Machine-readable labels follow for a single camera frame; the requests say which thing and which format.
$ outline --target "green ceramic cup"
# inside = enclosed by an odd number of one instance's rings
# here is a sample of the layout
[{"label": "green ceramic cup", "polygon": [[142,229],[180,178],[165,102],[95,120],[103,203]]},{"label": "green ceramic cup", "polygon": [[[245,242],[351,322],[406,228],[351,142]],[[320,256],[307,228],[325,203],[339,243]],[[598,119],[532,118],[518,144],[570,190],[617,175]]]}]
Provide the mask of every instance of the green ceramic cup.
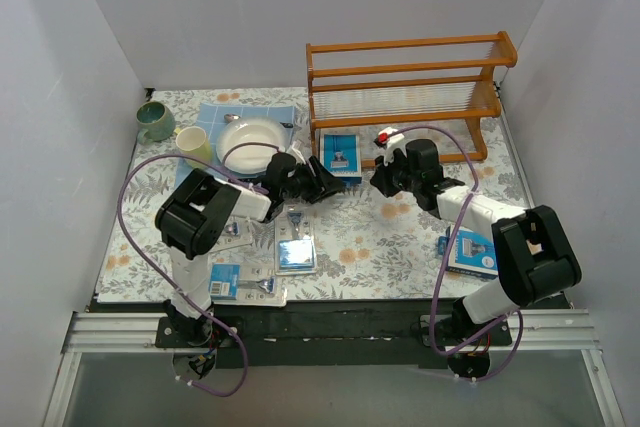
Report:
[{"label": "green ceramic cup", "polygon": [[147,102],[136,113],[138,142],[150,144],[168,139],[176,128],[173,114],[161,102]]}]

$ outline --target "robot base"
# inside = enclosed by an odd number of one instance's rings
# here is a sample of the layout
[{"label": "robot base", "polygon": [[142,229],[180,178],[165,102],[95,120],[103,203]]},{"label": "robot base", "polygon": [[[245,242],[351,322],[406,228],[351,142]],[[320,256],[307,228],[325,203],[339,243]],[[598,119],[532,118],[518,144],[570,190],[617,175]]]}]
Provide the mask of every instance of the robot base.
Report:
[{"label": "robot base", "polygon": [[[235,327],[236,329],[238,329],[239,335],[242,334],[244,324],[240,317],[229,317],[220,320],[222,320],[229,327]],[[227,342],[229,342],[230,344],[235,344],[233,340],[225,339],[222,342],[221,347],[224,347]],[[198,347],[194,346],[193,343],[188,342],[182,335],[176,332],[171,324],[171,321],[169,320],[169,317],[162,317],[158,321],[155,346],[159,349],[200,349],[204,351],[209,350],[208,343],[204,343],[201,347]]]},{"label": "robot base", "polygon": [[[449,318],[451,318],[450,315],[436,315],[436,345],[442,349],[444,349],[445,346],[448,346],[448,347],[456,346],[461,341],[459,337],[452,335],[452,333],[443,332],[441,329],[437,328],[437,324]],[[420,316],[420,328],[421,329],[429,328],[428,315]],[[498,345],[498,346],[505,346],[505,347],[511,345],[511,342],[512,342],[511,334],[509,332],[509,325],[507,324],[506,321],[500,322],[493,329],[491,329],[489,333],[491,334],[491,345]],[[422,343],[426,347],[431,346],[428,334],[422,336]]]}]

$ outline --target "wooden dish rack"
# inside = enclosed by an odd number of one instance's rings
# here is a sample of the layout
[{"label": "wooden dish rack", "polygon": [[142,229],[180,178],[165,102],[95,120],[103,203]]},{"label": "wooden dish rack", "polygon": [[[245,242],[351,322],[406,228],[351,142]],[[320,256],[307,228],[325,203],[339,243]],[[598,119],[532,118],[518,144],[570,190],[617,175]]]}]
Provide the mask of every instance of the wooden dish rack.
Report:
[{"label": "wooden dish rack", "polygon": [[[427,62],[396,63],[314,69],[318,56],[335,53],[361,53],[400,49],[400,60],[410,57],[413,49]],[[307,82],[309,91],[311,147],[318,155],[318,131],[321,129],[398,124],[416,121],[463,119],[469,129],[475,152],[472,160],[487,158],[480,119],[498,117],[500,101],[494,91],[496,67],[513,67],[518,54],[506,32],[492,35],[444,37],[356,44],[307,44]],[[422,72],[419,78],[401,78]],[[383,74],[385,80],[379,79]],[[340,78],[357,83],[324,83]],[[462,154],[445,154],[441,162],[460,162]],[[373,168],[374,159],[363,159],[363,168]]]}]

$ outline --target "blue placemat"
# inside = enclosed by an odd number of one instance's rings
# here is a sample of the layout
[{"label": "blue placemat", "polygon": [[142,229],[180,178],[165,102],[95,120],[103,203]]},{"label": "blue placemat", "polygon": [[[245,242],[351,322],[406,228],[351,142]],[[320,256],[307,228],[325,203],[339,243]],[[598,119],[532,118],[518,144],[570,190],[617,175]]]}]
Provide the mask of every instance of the blue placemat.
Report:
[{"label": "blue placemat", "polygon": [[[200,112],[198,113],[198,120],[195,125],[202,127],[207,136],[211,147],[213,147],[213,165],[222,166],[220,160],[218,160],[218,154],[216,152],[216,143],[218,142],[218,136],[228,125],[224,121],[224,114],[236,114],[240,117],[269,117],[278,122],[294,122],[295,107],[270,107],[261,105],[214,105],[214,104],[200,104]],[[289,143],[291,142],[291,136],[293,135],[293,129],[286,129],[289,134]],[[176,183],[177,187],[182,181],[189,175],[192,167],[185,162],[184,159],[180,159],[178,162],[178,168],[176,171]],[[208,172],[215,177],[222,177],[217,172],[209,169]],[[249,178],[257,177],[260,174],[247,175],[233,172],[238,177]]]}]

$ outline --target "table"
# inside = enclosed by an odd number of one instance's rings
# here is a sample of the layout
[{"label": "table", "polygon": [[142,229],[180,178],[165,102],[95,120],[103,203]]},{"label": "table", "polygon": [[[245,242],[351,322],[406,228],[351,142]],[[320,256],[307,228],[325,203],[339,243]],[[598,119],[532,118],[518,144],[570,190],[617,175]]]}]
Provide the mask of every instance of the table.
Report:
[{"label": "table", "polygon": [[[294,105],[294,139],[310,155],[309,110],[304,88],[238,90],[188,90],[154,92],[176,117],[179,127],[195,123],[202,102],[230,105]],[[463,121],[437,122],[472,148]],[[384,126],[358,129],[363,158],[377,148],[372,139]],[[526,206],[524,186],[510,156],[499,119],[483,119],[482,131],[489,157],[477,163],[481,189],[486,195],[513,205]],[[441,134],[412,132],[409,137],[429,137],[441,153],[455,152],[455,146]],[[161,153],[174,152],[173,139],[152,145],[137,145],[132,166]],[[124,203],[124,218],[134,238],[167,271],[169,256],[153,225],[158,208],[173,190],[176,160],[164,159],[149,165],[132,182]],[[466,165],[445,164],[445,175],[471,182]],[[371,172],[361,187],[351,189],[321,204],[311,206],[316,219],[316,247],[319,270],[314,275],[286,277],[289,300],[429,298],[440,265],[436,242],[447,222],[420,210],[410,194],[384,198],[369,184]],[[273,224],[252,224],[253,245],[210,254],[211,262],[265,263],[273,265]],[[483,282],[468,276],[447,274],[443,297],[460,297],[475,291]],[[161,302],[171,288],[128,244],[118,225],[113,233],[97,284],[101,303]]]}]

